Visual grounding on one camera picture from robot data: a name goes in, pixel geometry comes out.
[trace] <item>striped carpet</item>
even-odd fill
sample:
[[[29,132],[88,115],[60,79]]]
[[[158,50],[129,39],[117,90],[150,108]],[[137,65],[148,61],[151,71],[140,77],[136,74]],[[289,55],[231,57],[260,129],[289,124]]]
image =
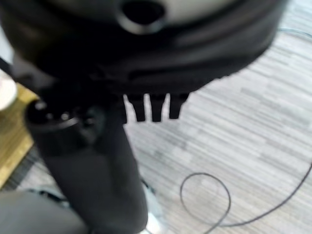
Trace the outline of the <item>striped carpet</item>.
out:
[[[312,1],[292,1],[281,27],[312,34]],[[312,163],[312,40],[278,33],[274,45],[247,69],[191,95],[180,121],[126,126],[143,177],[156,189],[169,234],[201,234],[225,212],[220,178],[233,197],[224,223],[243,222],[284,200]],[[131,106],[128,115],[134,120]],[[164,118],[168,115],[168,102]],[[5,190],[53,183],[33,149]],[[214,234],[311,234],[312,178],[284,207],[250,225],[218,228]]]

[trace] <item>wooden surface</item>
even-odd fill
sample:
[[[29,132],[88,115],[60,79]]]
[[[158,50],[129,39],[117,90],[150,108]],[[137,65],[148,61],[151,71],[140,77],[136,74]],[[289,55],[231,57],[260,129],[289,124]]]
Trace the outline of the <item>wooden surface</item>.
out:
[[[282,26],[312,33],[311,21],[312,1],[296,0]],[[127,108],[134,120],[132,107]],[[284,200],[312,162],[312,41],[279,33],[273,47],[249,68],[192,94],[181,120],[131,122],[126,130],[140,171],[162,204],[168,234],[201,234],[210,227],[191,218],[179,200],[180,184],[193,172],[211,173],[229,187],[233,205],[225,223],[254,218]],[[19,189],[51,183],[39,161]],[[311,234],[311,191],[310,176],[273,214],[213,233]],[[227,205],[220,185],[205,177],[186,184],[185,199],[208,223],[216,222]]]
[[[0,188],[33,145],[23,125],[22,114],[35,95],[21,85],[18,85],[18,92],[14,104],[0,112]]]

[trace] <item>black cable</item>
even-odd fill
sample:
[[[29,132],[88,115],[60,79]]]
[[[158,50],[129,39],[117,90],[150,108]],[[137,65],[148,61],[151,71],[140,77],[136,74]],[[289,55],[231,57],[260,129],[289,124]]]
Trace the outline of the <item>black cable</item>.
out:
[[[10,65],[0,57],[0,70],[3,70],[9,76],[11,75]]]
[[[291,29],[291,28],[280,28],[279,29],[280,32],[286,32],[286,33],[295,33],[295,34],[301,34],[301,35],[304,35],[304,36],[307,36],[309,38],[312,39],[312,34],[310,33],[307,33],[307,32],[303,32],[303,31],[300,31],[300,30],[296,30],[296,29]],[[212,177],[214,179],[216,179],[223,187],[224,189],[226,190],[226,192],[228,193],[228,196],[229,196],[229,208],[226,210],[225,214],[222,216],[222,218],[216,223],[214,224],[214,226],[212,228],[210,228],[207,232],[205,232],[204,234],[209,234],[211,233],[214,229],[216,229],[217,227],[222,227],[222,228],[232,228],[232,227],[240,227],[240,226],[244,226],[244,225],[247,225],[247,224],[251,224],[253,222],[256,222],[266,216],[268,216],[269,214],[273,213],[274,211],[278,210],[279,208],[281,208],[282,206],[284,206],[286,203],[288,203],[296,194],[297,192],[301,189],[302,185],[306,182],[307,178],[309,177],[310,173],[312,171],[312,163],[308,169],[308,171],[306,172],[306,174],[304,175],[303,179],[300,181],[299,185],[295,188],[295,190],[285,199],[283,200],[280,204],[278,204],[277,206],[275,206],[274,208],[268,210],[267,212],[253,218],[253,219],[250,219],[248,221],[244,221],[244,222],[241,222],[241,223],[234,223],[234,224],[222,224],[222,221],[228,216],[229,212],[230,212],[230,207],[231,207],[231,195],[229,193],[229,190],[228,188],[225,186],[225,184],[219,180],[218,178],[216,178],[215,176],[212,176],[210,174],[207,174],[207,173],[194,173],[194,174],[191,174],[190,176],[186,177],[186,179],[184,179],[184,181],[182,182],[182,185],[180,187],[180,200],[181,200],[181,203],[182,203],[182,206],[184,207],[185,211],[193,218],[197,219],[198,221],[201,221],[203,223],[206,223],[208,225],[211,225],[211,223],[207,223],[206,221],[204,221],[203,219],[201,219],[200,217],[197,217],[196,215],[192,214],[189,209],[187,208],[187,206],[185,205],[184,203],[184,199],[183,199],[183,188],[184,188],[184,184],[185,182],[190,179],[191,177],[193,176],[197,176],[197,175],[205,175],[205,176],[209,176],[209,177]]]
[[[228,195],[228,199],[229,199],[229,205],[228,205],[228,208],[226,210],[226,212],[224,213],[224,215],[221,217],[221,219],[216,223],[214,224],[209,230],[207,230],[204,234],[210,234],[214,229],[216,229],[217,227],[220,226],[220,224],[223,222],[223,220],[228,216],[228,214],[230,213],[230,210],[231,210],[231,205],[232,205],[232,199],[231,199],[231,194],[230,194],[230,191],[229,189],[226,187],[226,185],[220,180],[218,179],[217,177],[211,175],[211,174],[208,174],[208,173],[193,173],[191,175],[189,175],[188,177],[186,177],[182,184],[181,184],[181,187],[180,187],[180,201],[184,207],[184,209],[187,211],[187,213],[192,216],[193,218],[195,219],[199,219],[198,217],[196,217],[196,215],[193,215],[187,208],[187,206],[185,205],[185,202],[184,202],[184,199],[183,199],[183,188],[184,188],[184,185],[185,183],[191,179],[192,177],[194,176],[208,176],[208,177],[211,177],[213,179],[215,179],[216,181],[218,181],[222,187],[225,189],[227,195]]]

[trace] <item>white object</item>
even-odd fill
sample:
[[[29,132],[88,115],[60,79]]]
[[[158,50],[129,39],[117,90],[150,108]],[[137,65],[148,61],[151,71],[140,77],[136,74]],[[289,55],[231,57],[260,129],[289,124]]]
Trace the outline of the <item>white object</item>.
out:
[[[0,111],[8,108],[17,97],[15,82],[0,71]]]

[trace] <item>black cylindrical handle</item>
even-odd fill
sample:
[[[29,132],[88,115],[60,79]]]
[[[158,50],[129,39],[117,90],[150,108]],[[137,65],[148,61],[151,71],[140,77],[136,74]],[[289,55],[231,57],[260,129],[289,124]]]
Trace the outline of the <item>black cylindrical handle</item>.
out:
[[[90,141],[83,140],[90,128],[83,119],[71,117],[70,124],[55,120],[38,124],[29,116],[35,112],[28,108],[26,125],[57,184],[86,224],[100,234],[142,231],[148,218],[147,204],[119,113],[94,112],[89,123],[101,124],[96,140]],[[72,146],[63,150],[62,141]]]

